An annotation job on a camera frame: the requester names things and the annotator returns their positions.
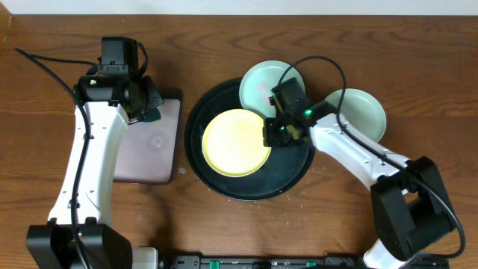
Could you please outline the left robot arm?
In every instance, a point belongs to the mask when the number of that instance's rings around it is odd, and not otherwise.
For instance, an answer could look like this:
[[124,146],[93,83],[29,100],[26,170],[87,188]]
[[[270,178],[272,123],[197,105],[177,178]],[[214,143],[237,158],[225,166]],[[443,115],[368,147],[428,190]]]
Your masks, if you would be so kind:
[[120,144],[132,119],[162,104],[149,76],[85,75],[73,88],[75,135],[61,192],[26,246],[39,268],[160,268],[154,247],[133,247],[112,227],[111,194]]

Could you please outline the yellow plate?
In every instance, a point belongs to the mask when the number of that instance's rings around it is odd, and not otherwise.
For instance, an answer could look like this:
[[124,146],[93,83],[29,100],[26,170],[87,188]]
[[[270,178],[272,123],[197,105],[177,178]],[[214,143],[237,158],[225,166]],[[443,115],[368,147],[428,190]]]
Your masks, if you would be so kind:
[[264,120],[254,112],[232,109],[217,115],[205,128],[202,154],[215,172],[248,176],[261,168],[272,149],[264,145]]

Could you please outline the mint plate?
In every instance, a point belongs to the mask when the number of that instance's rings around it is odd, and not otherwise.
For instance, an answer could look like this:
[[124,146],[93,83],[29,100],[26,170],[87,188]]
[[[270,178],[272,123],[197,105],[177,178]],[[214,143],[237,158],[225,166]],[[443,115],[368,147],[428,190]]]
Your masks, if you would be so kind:
[[252,111],[262,118],[275,117],[276,109],[270,104],[272,89],[290,64],[282,61],[263,61],[247,71],[239,88],[243,109]]
[[379,142],[385,133],[387,119],[379,101],[369,93],[347,88],[341,106],[347,122],[371,140]]

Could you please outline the green yellow sponge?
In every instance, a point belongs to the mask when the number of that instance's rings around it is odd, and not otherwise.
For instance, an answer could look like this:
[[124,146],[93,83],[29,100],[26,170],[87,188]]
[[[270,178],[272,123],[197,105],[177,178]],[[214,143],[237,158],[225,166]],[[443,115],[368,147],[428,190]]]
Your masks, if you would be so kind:
[[143,114],[143,122],[151,123],[161,119],[161,112],[157,108],[150,109]]

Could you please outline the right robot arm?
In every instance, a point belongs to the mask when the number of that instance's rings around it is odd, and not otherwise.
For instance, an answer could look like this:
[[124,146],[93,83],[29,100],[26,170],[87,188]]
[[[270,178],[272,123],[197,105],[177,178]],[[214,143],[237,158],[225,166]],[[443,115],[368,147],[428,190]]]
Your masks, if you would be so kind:
[[369,268],[404,268],[423,249],[453,230],[462,230],[435,163],[411,160],[362,134],[328,102],[309,106],[274,103],[276,115],[264,121],[264,143],[312,145],[349,170],[370,191],[379,236],[364,254]]

